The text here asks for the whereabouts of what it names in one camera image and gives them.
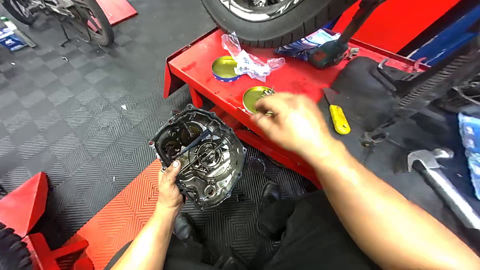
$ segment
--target bolt hole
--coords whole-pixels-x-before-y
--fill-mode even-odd
[[[372,136],[372,140],[383,140],[387,138],[387,134],[386,133],[380,133],[380,134],[377,134],[375,136]]]

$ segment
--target yellow utility knife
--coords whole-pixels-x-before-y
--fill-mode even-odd
[[[348,124],[347,118],[345,117],[342,108],[340,106],[332,104],[337,93],[330,88],[324,88],[324,93],[327,99],[328,107],[330,109],[330,115],[332,116],[335,131],[341,135],[350,133],[350,125]]]

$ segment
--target rubber floor mat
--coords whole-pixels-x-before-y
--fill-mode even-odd
[[[316,188],[292,170],[270,163],[256,149],[245,146],[247,163],[231,198],[216,208],[204,211],[187,201],[182,212],[189,213],[193,218],[214,259],[221,255],[226,246],[230,246],[251,262],[253,268],[259,269],[279,244],[264,239],[255,229],[263,185],[268,180],[279,183],[283,198],[299,196]],[[266,164],[264,175],[250,166],[255,158],[262,159]],[[138,234],[153,213],[158,197],[157,175],[160,169],[161,162],[155,160],[70,240],[88,240],[90,246],[85,253],[94,262],[95,269],[103,269],[110,258]]]
[[[139,15],[113,27],[109,47],[63,36],[40,14],[14,23],[38,44],[0,48],[0,184],[12,191],[48,175],[46,213],[34,228],[60,247],[154,159],[147,147],[186,87],[163,99],[165,58],[214,27],[193,0],[131,0]],[[0,15],[12,18],[0,5]]]

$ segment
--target red floor mat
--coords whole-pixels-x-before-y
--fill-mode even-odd
[[[81,237],[88,241],[85,253],[96,270],[103,269],[152,215],[158,198],[161,167],[159,160],[152,162],[70,239],[75,241]]]

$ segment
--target blue metal frame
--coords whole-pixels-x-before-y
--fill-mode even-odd
[[[435,65],[479,34],[479,28],[472,26],[480,20],[480,4],[458,19],[429,42],[425,43],[410,58],[418,60],[426,57],[425,64]]]

